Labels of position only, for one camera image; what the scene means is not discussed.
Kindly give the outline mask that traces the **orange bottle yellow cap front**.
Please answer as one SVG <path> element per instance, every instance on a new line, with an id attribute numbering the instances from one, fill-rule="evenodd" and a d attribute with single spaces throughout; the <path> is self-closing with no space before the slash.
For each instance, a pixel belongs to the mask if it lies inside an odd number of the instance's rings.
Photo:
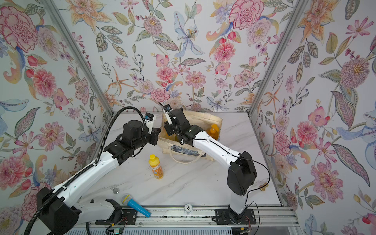
<path id="1" fill-rule="evenodd" d="M 176 141 L 176 134 L 172 134 L 171 136 L 166 135 L 165 138 L 171 141 Z"/>

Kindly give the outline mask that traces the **orange bottle yellow cap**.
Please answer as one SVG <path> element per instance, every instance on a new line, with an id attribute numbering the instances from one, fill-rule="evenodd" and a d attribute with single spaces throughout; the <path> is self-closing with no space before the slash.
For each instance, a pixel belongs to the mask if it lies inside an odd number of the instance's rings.
<path id="1" fill-rule="evenodd" d="M 171 136 L 166 135 L 165 138 L 171 141 L 176 141 L 176 134 L 172 134 Z"/>
<path id="2" fill-rule="evenodd" d="M 160 164 L 160 159 L 156 155 L 154 154 L 150 155 L 149 165 L 151 167 L 154 177 L 156 179 L 162 179 L 164 176 L 164 172 Z"/>

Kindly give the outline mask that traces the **cream canvas shopping bag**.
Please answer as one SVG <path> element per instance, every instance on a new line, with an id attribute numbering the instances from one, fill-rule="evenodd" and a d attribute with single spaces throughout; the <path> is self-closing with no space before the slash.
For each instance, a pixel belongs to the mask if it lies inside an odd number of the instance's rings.
<path id="1" fill-rule="evenodd" d="M 163 112 L 162 130 L 158 136 L 158 146 L 164 154 L 183 165 L 196 162 L 199 159 L 214 161 L 214 158 L 193 146 L 193 140 L 200 131 L 208 131 L 212 125 L 217 125 L 221 131 L 223 120 L 210 113 L 184 111 L 175 109 Z"/>

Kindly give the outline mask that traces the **large orange dish soap bottle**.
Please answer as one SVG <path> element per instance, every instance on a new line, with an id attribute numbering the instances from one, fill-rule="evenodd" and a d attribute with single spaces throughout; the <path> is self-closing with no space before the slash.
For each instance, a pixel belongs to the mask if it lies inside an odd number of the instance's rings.
<path id="1" fill-rule="evenodd" d="M 219 127 L 218 127 L 218 125 L 217 124 L 212 124 L 210 126 L 210 128 L 207 130 L 207 133 L 213 139 L 218 140 L 219 139 Z"/>

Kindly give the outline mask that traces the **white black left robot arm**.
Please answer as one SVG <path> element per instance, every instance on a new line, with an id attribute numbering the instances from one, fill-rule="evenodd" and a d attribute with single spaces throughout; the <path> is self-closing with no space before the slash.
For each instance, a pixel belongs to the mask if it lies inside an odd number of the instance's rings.
<path id="1" fill-rule="evenodd" d="M 161 129 L 147 127 L 138 120 L 126 123 L 123 133 L 103 149 L 99 160 L 94 160 L 53 190 L 43 188 L 37 193 L 39 219 L 54 235 L 63 235 L 79 223 L 94 220 L 119 222 L 122 218 L 122 206 L 115 200 L 108 198 L 86 204 L 79 200 L 107 173 L 134 157 L 137 149 L 147 144 L 155 146 L 160 132 Z"/>

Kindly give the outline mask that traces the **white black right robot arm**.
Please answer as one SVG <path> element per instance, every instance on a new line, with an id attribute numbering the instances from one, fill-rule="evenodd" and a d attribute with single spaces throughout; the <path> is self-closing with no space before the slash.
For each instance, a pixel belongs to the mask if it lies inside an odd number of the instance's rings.
<path id="1" fill-rule="evenodd" d="M 173 110 L 164 106 L 164 128 L 169 136 L 175 134 L 181 145 L 190 145 L 213 157 L 228 170 L 227 185 L 232 191 L 230 213 L 241 217 L 246 211 L 247 190 L 257 177 L 252 156 L 237 152 L 212 138 L 203 128 L 191 125 L 183 109 Z"/>

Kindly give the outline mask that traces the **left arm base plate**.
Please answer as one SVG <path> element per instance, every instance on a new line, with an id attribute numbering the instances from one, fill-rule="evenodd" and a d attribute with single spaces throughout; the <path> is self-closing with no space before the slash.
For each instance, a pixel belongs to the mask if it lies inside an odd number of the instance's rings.
<path id="1" fill-rule="evenodd" d="M 121 211 L 115 211 L 109 219 L 96 220 L 95 225 L 135 225 L 137 213 L 135 209 L 122 208 Z"/>

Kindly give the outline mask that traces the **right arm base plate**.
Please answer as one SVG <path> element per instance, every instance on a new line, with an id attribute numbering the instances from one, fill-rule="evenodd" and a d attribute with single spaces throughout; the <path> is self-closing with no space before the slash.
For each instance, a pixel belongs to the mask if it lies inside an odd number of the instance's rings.
<path id="1" fill-rule="evenodd" d="M 256 217 L 253 209 L 246 208 L 241 214 L 230 208 L 215 209 L 212 221 L 217 225 L 255 225 Z"/>

